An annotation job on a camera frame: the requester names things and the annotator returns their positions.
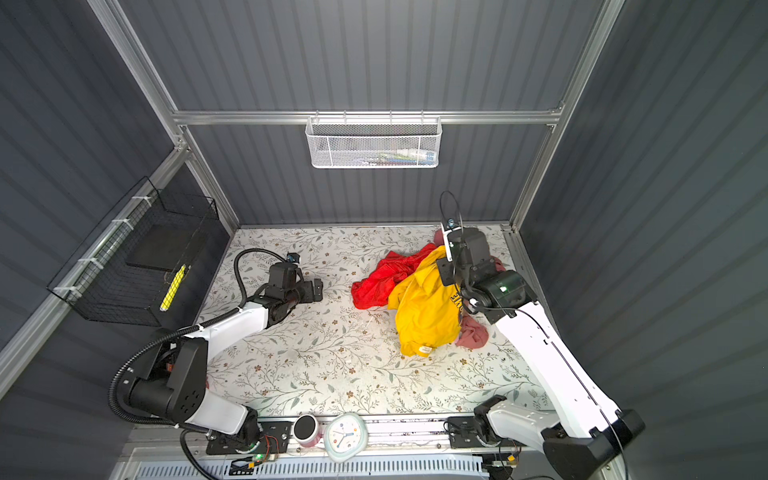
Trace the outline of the yellow t-shirt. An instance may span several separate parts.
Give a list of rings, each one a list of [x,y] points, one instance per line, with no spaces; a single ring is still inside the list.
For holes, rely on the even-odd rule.
[[[446,259],[446,248],[436,247],[389,295],[403,356],[426,358],[459,336],[461,300],[454,285],[443,284],[438,269],[438,261]]]

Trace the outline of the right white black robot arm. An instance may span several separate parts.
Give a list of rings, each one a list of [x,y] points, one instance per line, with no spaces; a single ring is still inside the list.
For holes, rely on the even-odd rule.
[[[554,410],[538,413],[494,395],[473,411],[478,441],[506,441],[544,454],[563,479],[593,479],[645,429],[634,410],[622,410],[589,377],[549,321],[524,277],[498,270],[486,236],[449,218],[441,233],[446,257],[437,263],[441,281],[458,290],[471,313],[483,314],[523,357]]]

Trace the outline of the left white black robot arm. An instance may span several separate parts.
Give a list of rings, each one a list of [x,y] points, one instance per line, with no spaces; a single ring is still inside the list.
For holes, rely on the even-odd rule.
[[[257,411],[211,392],[209,364],[239,341],[278,325],[297,306],[321,302],[324,284],[319,278],[305,277],[298,254],[269,251],[275,262],[268,279],[249,293],[240,268],[248,253],[242,250],[233,260],[241,295],[237,306],[157,337],[117,370],[108,388],[108,405],[118,418],[136,425],[217,435],[238,450],[261,443]]]

